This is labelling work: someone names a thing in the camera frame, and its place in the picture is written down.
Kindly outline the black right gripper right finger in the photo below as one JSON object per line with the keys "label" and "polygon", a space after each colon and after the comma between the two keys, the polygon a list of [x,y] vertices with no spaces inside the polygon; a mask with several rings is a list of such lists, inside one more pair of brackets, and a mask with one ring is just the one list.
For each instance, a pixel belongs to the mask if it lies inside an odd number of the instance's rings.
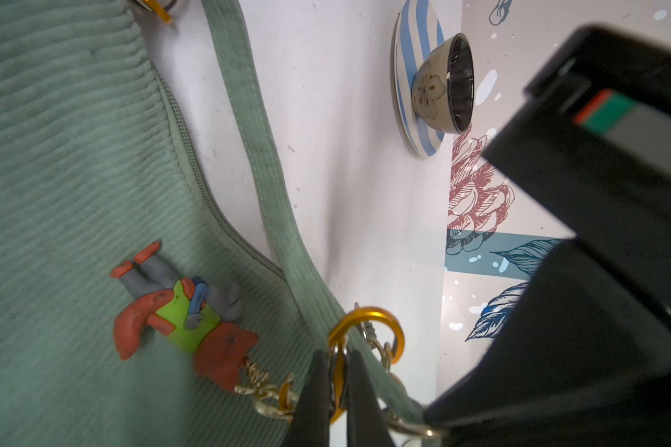
{"label": "black right gripper right finger", "polygon": [[363,355],[353,350],[346,359],[348,447],[395,447],[369,379]]}

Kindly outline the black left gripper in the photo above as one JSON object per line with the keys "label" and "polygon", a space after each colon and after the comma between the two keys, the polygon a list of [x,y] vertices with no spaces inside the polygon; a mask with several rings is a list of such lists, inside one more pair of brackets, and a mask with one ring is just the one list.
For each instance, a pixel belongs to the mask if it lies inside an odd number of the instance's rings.
{"label": "black left gripper", "polygon": [[486,159],[574,233],[507,251],[479,364],[424,413],[445,446],[671,446],[671,48],[578,29]]}

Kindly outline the red fox figure keychain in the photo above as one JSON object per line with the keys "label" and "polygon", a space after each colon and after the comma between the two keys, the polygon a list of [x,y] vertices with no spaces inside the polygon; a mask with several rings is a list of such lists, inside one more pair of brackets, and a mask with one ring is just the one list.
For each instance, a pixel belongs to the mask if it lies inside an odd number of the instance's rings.
{"label": "red fox figure keychain", "polygon": [[[152,328],[191,353],[199,375],[224,391],[250,397],[257,413],[285,421],[290,428],[302,392],[294,392],[292,376],[279,386],[273,384],[268,373],[250,359],[249,351],[259,337],[240,329],[236,322],[243,305],[240,285],[233,283],[224,289],[199,277],[184,277],[160,257],[160,247],[153,242],[110,273],[133,298],[114,320],[113,340],[119,357],[130,359],[139,349],[142,332]],[[351,329],[357,329],[367,347],[378,353],[385,369],[400,361],[404,352],[402,327],[382,308],[355,307],[337,322],[324,349],[330,359],[329,429],[340,417],[347,420],[346,357],[355,350],[349,347]],[[406,423],[379,407],[389,434],[409,437],[411,446],[441,441],[448,435],[443,428]]]}

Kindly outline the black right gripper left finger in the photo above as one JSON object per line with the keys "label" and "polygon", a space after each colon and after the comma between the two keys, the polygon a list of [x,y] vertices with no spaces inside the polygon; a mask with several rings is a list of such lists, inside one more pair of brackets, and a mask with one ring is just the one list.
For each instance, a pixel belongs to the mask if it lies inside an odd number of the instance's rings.
{"label": "black right gripper left finger", "polygon": [[330,359],[316,350],[282,447],[327,447],[330,426]]}

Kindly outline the green corduroy shoulder bag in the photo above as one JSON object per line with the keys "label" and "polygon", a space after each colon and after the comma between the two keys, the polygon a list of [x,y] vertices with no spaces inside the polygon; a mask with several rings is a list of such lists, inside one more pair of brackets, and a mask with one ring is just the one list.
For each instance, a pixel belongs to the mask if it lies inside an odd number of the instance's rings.
{"label": "green corduroy shoulder bag", "polygon": [[283,442],[156,330],[119,357],[133,298],[110,273],[155,241],[182,276],[240,285],[275,376],[303,382],[344,314],[298,232],[240,4],[204,8],[274,259],[218,208],[126,2],[0,1],[0,446]]}

